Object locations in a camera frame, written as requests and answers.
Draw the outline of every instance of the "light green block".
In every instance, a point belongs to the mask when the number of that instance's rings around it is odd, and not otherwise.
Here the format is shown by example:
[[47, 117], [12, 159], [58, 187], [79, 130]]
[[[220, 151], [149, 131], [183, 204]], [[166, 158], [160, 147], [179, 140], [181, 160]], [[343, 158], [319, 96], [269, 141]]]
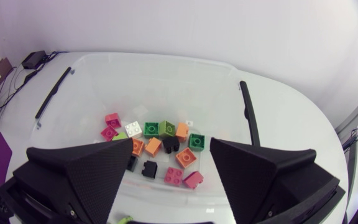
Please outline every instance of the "light green block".
[[112, 138], [112, 141], [128, 138], [125, 132], [120, 132]]
[[165, 138], [168, 136], [175, 136], [175, 125], [168, 121], [162, 121], [159, 128], [160, 137]]

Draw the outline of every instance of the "clear plastic bin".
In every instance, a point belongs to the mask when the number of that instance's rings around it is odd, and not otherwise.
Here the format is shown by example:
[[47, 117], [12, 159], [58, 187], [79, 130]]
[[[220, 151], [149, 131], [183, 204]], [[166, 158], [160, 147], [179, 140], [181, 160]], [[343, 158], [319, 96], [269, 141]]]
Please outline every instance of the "clear plastic bin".
[[[104, 116], [118, 113], [124, 125], [138, 121], [192, 121], [190, 133], [206, 136], [205, 150], [195, 152], [197, 161], [185, 169], [204, 176], [195, 190], [164, 183], [168, 166], [180, 168], [175, 152], [162, 149], [155, 158], [145, 152], [135, 171], [126, 171], [119, 194], [167, 205], [228, 205], [218, 172], [209, 152], [211, 137], [250, 144], [244, 100], [236, 69], [225, 63], [161, 55], [97, 53], [72, 66], [59, 91], [34, 125], [30, 145], [61, 148], [104, 141]], [[180, 144], [180, 151], [187, 147]], [[141, 174], [146, 160], [156, 161], [154, 180]]]

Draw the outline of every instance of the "toy block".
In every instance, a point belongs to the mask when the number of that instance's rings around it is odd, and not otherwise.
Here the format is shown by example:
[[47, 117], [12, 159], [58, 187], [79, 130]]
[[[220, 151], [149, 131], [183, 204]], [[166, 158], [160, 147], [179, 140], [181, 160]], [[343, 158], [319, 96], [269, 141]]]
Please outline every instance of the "toy block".
[[135, 170], [135, 166], [137, 164], [136, 156], [131, 156], [128, 161], [127, 170], [133, 172]]
[[167, 137], [166, 139], [162, 140], [162, 144], [164, 145], [165, 152], [168, 154], [172, 151], [179, 151], [179, 140], [176, 136]]
[[183, 183], [191, 189], [195, 189], [198, 184], [203, 182], [204, 177], [198, 171], [192, 172], [188, 177], [183, 180]]
[[139, 157], [140, 155], [142, 155], [144, 142], [134, 138], [132, 138], [132, 142], [134, 143], [134, 149], [132, 150], [132, 155]]
[[125, 138], [127, 138], [127, 135], [124, 132], [120, 132], [118, 133], [118, 135], [112, 137], [112, 141], [125, 139]]
[[139, 138], [142, 137], [142, 129], [139, 126], [137, 121], [125, 125], [125, 130], [127, 131], [128, 137], [130, 138]]
[[130, 221], [134, 221], [134, 218], [127, 216], [117, 222], [117, 224], [128, 224]]
[[146, 161], [143, 164], [142, 175], [145, 177], [155, 178], [155, 174], [157, 173], [157, 163], [152, 161]]
[[187, 147], [182, 152], [179, 152], [176, 155], [177, 162], [181, 165], [184, 169], [190, 166], [197, 160], [197, 157], [192, 153], [192, 151]]
[[165, 138], [168, 136], [175, 136], [175, 125], [168, 121], [162, 121], [159, 128], [160, 137]]
[[186, 141], [188, 133], [189, 133], [189, 127], [187, 126], [187, 124], [178, 123], [176, 136], [180, 142]]
[[146, 152], [150, 154], [150, 156], [152, 157], [155, 157], [155, 155], [157, 155], [160, 149], [161, 149], [161, 141], [156, 138], [150, 139], [149, 143], [145, 146]]
[[117, 131], [114, 130], [111, 126], [107, 126], [100, 134], [104, 137], [106, 141], [111, 141], [112, 137], [118, 135]]
[[167, 184], [180, 186], [182, 177], [183, 177], [182, 170], [168, 167], [167, 173], [165, 174], [164, 182]]
[[201, 152], [204, 150], [205, 136], [200, 134], [190, 134], [189, 148], [195, 152]]
[[121, 119], [119, 119], [117, 113], [109, 114], [104, 117], [104, 122], [112, 128], [120, 128], [121, 127]]
[[159, 137], [158, 135], [158, 123], [156, 122], [146, 122], [144, 124], [144, 137], [145, 138], [152, 138], [152, 137]]

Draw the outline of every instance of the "cable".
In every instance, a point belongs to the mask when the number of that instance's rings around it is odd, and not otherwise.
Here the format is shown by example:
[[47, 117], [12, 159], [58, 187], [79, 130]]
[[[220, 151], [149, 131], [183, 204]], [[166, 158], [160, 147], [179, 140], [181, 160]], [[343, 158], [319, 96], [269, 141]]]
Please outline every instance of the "cable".
[[13, 87], [15, 88], [15, 90], [17, 90], [17, 88], [16, 88], [16, 80], [17, 80], [17, 77], [19, 77], [20, 73], [21, 73], [23, 70], [24, 70], [24, 68], [19, 71], [19, 73], [16, 75], [15, 81], [13, 82]]
[[358, 134], [354, 135], [356, 130], [358, 130], [358, 128], [355, 128], [351, 131], [351, 136], [345, 141], [345, 143], [342, 145], [342, 148], [344, 150], [346, 150], [348, 147], [350, 147], [351, 145], [353, 145], [356, 141], [358, 141]]
[[[11, 86], [12, 86], [12, 81], [13, 81], [13, 79], [14, 79], [14, 77], [12, 77], [11, 82], [10, 82], [10, 84], [9, 84], [9, 89], [8, 89], [8, 91], [7, 91], [7, 98], [5, 99], [4, 104], [6, 103], [6, 101], [7, 101], [7, 100], [9, 99], [9, 97], [11, 96], [10, 93], [11, 93]], [[0, 114], [1, 114], [1, 116], [0, 116], [0, 130], [1, 130], [1, 119], [2, 119], [2, 116], [4, 115], [5, 109], [6, 109], [6, 108], [3, 108], [3, 109], [0, 110]]]
[[[13, 74], [12, 79], [14, 78], [14, 76], [15, 76], [15, 74], [16, 74], [16, 72], [17, 72], [17, 67], [11, 68], [10, 71], [8, 72], [8, 74], [11, 73], [15, 68], [16, 68], [16, 71], [15, 71], [15, 73]], [[1, 92], [2, 92], [2, 88], [4, 87], [4, 84], [5, 84], [5, 82], [6, 82], [6, 78], [7, 78], [7, 77], [5, 77], [4, 82], [2, 83], [2, 86], [1, 86], [1, 88], [0, 88], [0, 94], [1, 94]]]
[[21, 86], [19, 86], [16, 91], [11, 95], [10, 95], [6, 98], [5, 102], [2, 104], [2, 106], [0, 106], [0, 109], [5, 107], [12, 99], [13, 97], [24, 87], [25, 84], [27, 84], [28, 81], [30, 81], [31, 78], [33, 78], [34, 76], [36, 76], [36, 74], [38, 74], [43, 68], [44, 66], [50, 62], [52, 59], [54, 59], [58, 54], [61, 54], [61, 53], [67, 53], [67, 52], [52, 52], [51, 54], [49, 55], [46, 55], [43, 59], [42, 59], [42, 65], [34, 70], [33, 72], [31, 72], [30, 74], [28, 74], [25, 78], [24, 78], [24, 82]]

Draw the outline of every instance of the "magenta block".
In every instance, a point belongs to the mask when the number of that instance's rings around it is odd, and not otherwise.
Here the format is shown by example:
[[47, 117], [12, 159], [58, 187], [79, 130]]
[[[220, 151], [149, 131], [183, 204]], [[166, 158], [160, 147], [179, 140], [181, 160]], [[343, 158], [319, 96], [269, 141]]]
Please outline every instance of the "magenta block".
[[112, 138], [118, 135], [118, 132], [111, 126], [107, 126], [100, 134], [105, 138], [106, 141], [111, 141]]
[[120, 128], [121, 127], [121, 119], [119, 119], [117, 113], [109, 114], [104, 117], [104, 122], [108, 126], [111, 126], [113, 128]]
[[168, 167], [167, 174], [165, 174], [164, 182], [167, 184], [180, 186], [182, 177], [182, 170]]
[[195, 189], [198, 184], [203, 182], [204, 177], [198, 171], [192, 172], [188, 177], [186, 177], [183, 182], [185, 185], [191, 189]]

